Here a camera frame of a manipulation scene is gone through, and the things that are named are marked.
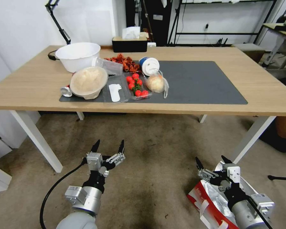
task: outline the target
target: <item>cherry tomato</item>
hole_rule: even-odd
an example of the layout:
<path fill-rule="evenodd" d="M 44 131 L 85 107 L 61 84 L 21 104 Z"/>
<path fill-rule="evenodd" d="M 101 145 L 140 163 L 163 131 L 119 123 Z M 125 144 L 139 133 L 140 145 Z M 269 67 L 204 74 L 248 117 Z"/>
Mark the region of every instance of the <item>cherry tomato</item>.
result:
<path fill-rule="evenodd" d="M 137 80 L 137 84 L 139 84 L 140 86 L 142 86 L 142 80 Z"/>
<path fill-rule="evenodd" d="M 136 82 L 136 81 L 134 81 L 133 79 L 131 79 L 128 83 L 129 83 L 129 84 L 131 84 L 131 83 L 132 83 L 132 84 L 135 84 L 135 82 Z"/>
<path fill-rule="evenodd" d="M 140 91 L 140 90 L 137 90 L 137 91 L 135 92 L 135 95 L 136 95 L 137 97 L 141 96 L 141 91 Z"/>
<path fill-rule="evenodd" d="M 135 80 L 135 79 L 138 79 L 139 78 L 139 74 L 138 73 L 134 73 L 133 74 L 133 79 Z"/>
<path fill-rule="evenodd" d="M 133 84 L 133 83 L 128 84 L 128 88 L 129 88 L 130 90 L 132 90 L 132 89 L 134 88 L 134 84 Z"/>
<path fill-rule="evenodd" d="M 132 78 L 131 78 L 131 76 L 128 76 L 128 77 L 126 77 L 126 81 L 129 83 L 131 80 L 133 80 Z"/>
<path fill-rule="evenodd" d="M 142 96 L 143 98 L 146 98 L 146 97 L 148 96 L 148 91 L 142 91 L 142 92 L 141 92 L 141 96 Z"/>

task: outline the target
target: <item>gray floor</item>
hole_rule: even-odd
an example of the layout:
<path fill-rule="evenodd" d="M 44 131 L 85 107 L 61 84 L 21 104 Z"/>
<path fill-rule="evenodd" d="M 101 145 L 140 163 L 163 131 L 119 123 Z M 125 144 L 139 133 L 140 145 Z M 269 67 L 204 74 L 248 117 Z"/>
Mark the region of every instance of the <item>gray floor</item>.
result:
<path fill-rule="evenodd" d="M 37 126 L 62 162 L 57 174 L 26 139 L 0 159 L 0 168 L 13 176 L 0 193 L 1 228 L 40 228 L 39 210 L 49 188 L 75 168 L 94 142 L 99 151 L 117 152 L 125 139 L 126 160 L 106 179 L 97 225 L 102 228 L 205 228 L 186 194 L 198 182 L 195 156 L 212 169 L 220 155 L 230 156 L 255 118 L 208 116 L 200 124 L 193 115 L 46 114 Z M 286 228 L 286 181 L 269 181 L 268 174 L 286 176 L 286 154 L 258 140 L 239 163 L 242 175 L 276 203 L 274 228 Z M 72 212 L 64 199 L 68 185 L 82 185 L 87 166 L 66 178 L 53 191 L 45 208 L 47 228 Z"/>

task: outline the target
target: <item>white tissue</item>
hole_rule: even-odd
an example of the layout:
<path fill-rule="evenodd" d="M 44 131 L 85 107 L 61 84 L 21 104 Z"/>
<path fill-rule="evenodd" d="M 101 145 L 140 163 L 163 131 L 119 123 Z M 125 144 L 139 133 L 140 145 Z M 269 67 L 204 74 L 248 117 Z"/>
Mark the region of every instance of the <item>white tissue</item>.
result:
<path fill-rule="evenodd" d="M 122 87 L 119 84 L 110 84 L 109 85 L 109 91 L 110 91 L 112 102 L 120 101 L 119 90 L 121 90 L 121 89 L 122 89 Z"/>
<path fill-rule="evenodd" d="M 140 37 L 140 27 L 132 26 L 123 29 L 122 39 L 139 39 Z"/>

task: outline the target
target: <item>table top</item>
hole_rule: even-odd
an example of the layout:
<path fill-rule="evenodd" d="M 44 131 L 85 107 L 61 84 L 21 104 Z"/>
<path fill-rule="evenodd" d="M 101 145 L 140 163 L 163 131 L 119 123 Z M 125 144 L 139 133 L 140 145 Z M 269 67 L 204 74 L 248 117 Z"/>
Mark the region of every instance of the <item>table top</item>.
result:
<path fill-rule="evenodd" d="M 263 24 L 263 26 L 265 26 L 265 27 L 267 27 L 268 29 L 271 29 L 271 30 L 274 30 L 274 28 L 275 28 L 277 25 L 284 26 L 283 23 L 264 23 L 264 24 Z M 274 30 L 274 31 L 286 35 L 286 31 L 277 31 L 277 30 Z"/>
<path fill-rule="evenodd" d="M 47 54 L 57 48 L 49 46 L 0 82 L 1 110 L 286 116 L 286 86 L 237 48 L 149 47 L 147 52 L 125 56 L 134 60 L 150 56 L 158 60 L 215 61 L 248 101 L 247 105 L 60 102 L 59 89 L 69 84 L 72 74 L 59 60 L 48 59 Z M 117 53 L 103 49 L 100 56 Z"/>

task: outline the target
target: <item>black box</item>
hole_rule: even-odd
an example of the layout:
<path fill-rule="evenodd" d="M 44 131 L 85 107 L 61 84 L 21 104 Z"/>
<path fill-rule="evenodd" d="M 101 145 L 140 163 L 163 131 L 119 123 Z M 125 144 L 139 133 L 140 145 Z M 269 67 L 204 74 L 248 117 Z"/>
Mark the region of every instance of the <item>black box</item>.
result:
<path fill-rule="evenodd" d="M 121 37 L 114 37 L 112 39 L 112 48 L 114 52 L 146 52 L 147 38 L 122 39 Z"/>

